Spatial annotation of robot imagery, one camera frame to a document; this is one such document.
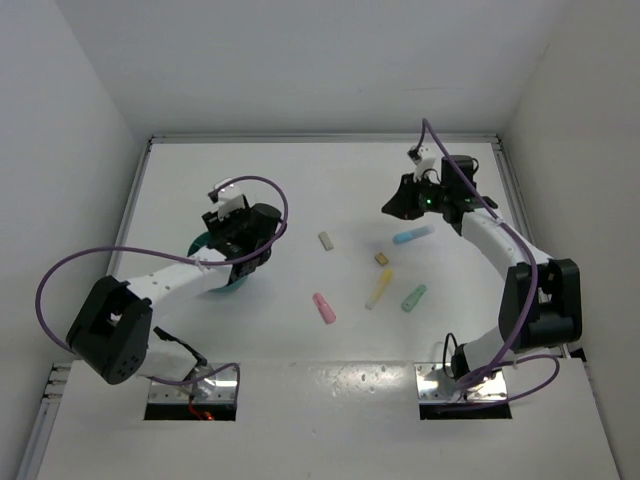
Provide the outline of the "blue highlighter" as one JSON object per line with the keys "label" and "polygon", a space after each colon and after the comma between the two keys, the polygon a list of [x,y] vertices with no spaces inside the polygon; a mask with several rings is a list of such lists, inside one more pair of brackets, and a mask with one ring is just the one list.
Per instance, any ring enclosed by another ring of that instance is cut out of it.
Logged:
{"label": "blue highlighter", "polygon": [[400,232],[393,236],[392,241],[395,245],[401,245],[432,234],[435,230],[433,225],[425,225],[408,231]]}

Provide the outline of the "grey white eraser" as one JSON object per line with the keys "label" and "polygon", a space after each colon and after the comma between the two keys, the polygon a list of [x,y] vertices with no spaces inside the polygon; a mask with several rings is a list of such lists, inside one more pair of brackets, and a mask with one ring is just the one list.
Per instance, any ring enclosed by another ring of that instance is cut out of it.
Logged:
{"label": "grey white eraser", "polygon": [[325,251],[331,251],[334,249],[334,244],[326,231],[320,232],[318,234],[318,239]]}

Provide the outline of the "small brown eraser block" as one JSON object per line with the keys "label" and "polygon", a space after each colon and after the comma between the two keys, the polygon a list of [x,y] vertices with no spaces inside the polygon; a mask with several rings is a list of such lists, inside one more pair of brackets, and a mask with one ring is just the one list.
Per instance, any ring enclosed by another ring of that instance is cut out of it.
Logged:
{"label": "small brown eraser block", "polygon": [[388,258],[382,252],[376,254],[375,259],[382,266],[386,265],[389,262]]}

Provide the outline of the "pink highlighter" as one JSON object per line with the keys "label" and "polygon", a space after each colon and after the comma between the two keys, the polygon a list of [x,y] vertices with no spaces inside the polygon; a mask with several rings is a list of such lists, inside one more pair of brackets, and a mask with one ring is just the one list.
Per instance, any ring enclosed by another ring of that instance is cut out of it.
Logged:
{"label": "pink highlighter", "polygon": [[321,293],[316,292],[313,294],[312,299],[323,321],[328,325],[333,324],[337,316],[326,298]]}

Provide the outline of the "green highlighter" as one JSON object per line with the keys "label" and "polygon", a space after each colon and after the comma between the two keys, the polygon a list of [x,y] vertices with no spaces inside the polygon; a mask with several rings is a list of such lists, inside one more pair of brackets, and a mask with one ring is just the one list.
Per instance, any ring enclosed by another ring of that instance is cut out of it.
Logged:
{"label": "green highlighter", "polygon": [[427,291],[427,287],[424,284],[419,284],[401,303],[401,309],[404,312],[411,312]]}

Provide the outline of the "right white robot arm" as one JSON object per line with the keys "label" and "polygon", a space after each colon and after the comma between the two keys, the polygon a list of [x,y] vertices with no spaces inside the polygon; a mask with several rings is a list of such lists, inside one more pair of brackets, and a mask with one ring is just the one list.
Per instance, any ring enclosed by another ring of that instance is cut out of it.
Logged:
{"label": "right white robot arm", "polygon": [[504,281],[496,327],[454,350],[446,370],[456,383],[468,389],[502,362],[579,340],[583,320],[578,265],[538,249],[503,219],[497,204],[476,189],[475,158],[444,157],[438,177],[430,179],[435,158],[418,149],[409,156],[415,169],[402,176],[382,213],[401,220],[415,220],[426,213],[441,215]]}

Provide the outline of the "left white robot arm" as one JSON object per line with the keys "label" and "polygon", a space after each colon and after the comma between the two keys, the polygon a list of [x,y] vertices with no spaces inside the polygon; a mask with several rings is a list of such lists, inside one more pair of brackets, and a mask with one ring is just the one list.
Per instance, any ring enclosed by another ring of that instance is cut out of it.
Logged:
{"label": "left white robot arm", "polygon": [[203,373],[207,359],[159,322],[197,296],[241,285],[269,260],[282,214],[256,203],[203,219],[209,235],[187,262],[125,281],[106,276],[92,287],[66,342],[108,384],[134,375],[184,383]]}

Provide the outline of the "teal round organizer container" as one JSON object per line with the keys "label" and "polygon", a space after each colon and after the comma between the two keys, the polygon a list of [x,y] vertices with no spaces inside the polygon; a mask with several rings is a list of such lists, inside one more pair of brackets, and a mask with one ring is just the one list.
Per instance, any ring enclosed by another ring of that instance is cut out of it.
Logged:
{"label": "teal round organizer container", "polygon": [[[188,251],[187,251],[187,256],[191,257],[192,255],[194,255],[195,253],[197,253],[200,249],[202,249],[203,247],[207,247],[208,246],[208,242],[210,240],[210,234],[208,232],[202,233],[201,235],[199,235],[190,245]],[[231,293],[234,291],[239,290],[246,282],[247,282],[248,278],[247,277],[243,277],[231,284],[228,284],[224,287],[220,287],[217,289],[213,289],[214,293]]]}

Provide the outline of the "yellow highlighter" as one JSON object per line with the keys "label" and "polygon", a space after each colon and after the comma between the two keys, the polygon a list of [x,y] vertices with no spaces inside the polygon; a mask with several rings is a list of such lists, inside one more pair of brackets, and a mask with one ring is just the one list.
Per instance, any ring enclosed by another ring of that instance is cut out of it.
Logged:
{"label": "yellow highlighter", "polygon": [[378,278],[374,289],[370,293],[367,301],[365,302],[365,308],[368,310],[372,310],[382,294],[385,292],[386,288],[390,284],[393,278],[393,271],[391,269],[384,269]]}

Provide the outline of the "aluminium table frame rail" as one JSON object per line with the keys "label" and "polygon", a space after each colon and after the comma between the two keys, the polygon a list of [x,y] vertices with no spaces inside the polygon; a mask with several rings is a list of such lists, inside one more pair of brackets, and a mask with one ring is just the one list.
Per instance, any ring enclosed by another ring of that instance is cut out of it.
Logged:
{"label": "aluminium table frame rail", "polygon": [[[508,369],[507,419],[424,420],[414,373],[447,331],[467,340],[497,320],[501,282],[442,221],[391,243],[380,211],[411,164],[407,135],[166,137],[151,142],[118,242],[172,253],[201,231],[205,191],[237,174],[256,199],[288,203],[274,258],[238,292],[179,308],[176,334],[241,366],[233,421],[151,421],[149,383],[110,386],[82,362],[39,457],[42,479],[589,479],[616,468],[584,368],[565,359]],[[334,249],[318,239],[326,231]],[[375,255],[389,262],[382,266]],[[384,269],[393,278],[372,310]],[[403,300],[427,291],[409,313]],[[337,319],[326,324],[321,293]]]}

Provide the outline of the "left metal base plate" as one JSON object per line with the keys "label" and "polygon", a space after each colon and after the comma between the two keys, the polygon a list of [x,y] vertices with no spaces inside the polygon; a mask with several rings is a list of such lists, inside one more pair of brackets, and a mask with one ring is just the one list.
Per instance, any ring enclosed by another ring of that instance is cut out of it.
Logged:
{"label": "left metal base plate", "polygon": [[195,406],[235,406],[239,391],[239,370],[236,365],[198,366],[187,379],[194,380],[201,376],[205,378],[186,386],[171,386],[152,381],[147,404],[187,406],[189,399],[192,399]]}

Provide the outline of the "metal base plate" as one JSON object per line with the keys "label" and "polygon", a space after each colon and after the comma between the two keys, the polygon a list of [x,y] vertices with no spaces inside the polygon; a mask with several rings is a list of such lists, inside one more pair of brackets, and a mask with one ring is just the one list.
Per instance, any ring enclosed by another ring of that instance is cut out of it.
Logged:
{"label": "metal base plate", "polygon": [[239,391],[239,370],[236,365],[198,366],[187,379],[194,380],[201,376],[205,378],[186,386],[171,386],[152,381],[147,404],[187,406],[189,399],[192,399],[195,406],[235,406]]}
{"label": "metal base plate", "polygon": [[501,371],[462,393],[439,363],[415,363],[414,373],[421,405],[493,403],[507,399],[507,386]]}

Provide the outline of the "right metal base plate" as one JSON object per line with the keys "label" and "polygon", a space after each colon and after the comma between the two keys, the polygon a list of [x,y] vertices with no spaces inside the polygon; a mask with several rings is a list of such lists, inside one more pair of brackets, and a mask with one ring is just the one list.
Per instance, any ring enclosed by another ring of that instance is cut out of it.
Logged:
{"label": "right metal base plate", "polygon": [[507,386],[501,371],[462,393],[439,363],[415,363],[414,373],[421,405],[493,403],[507,399]]}

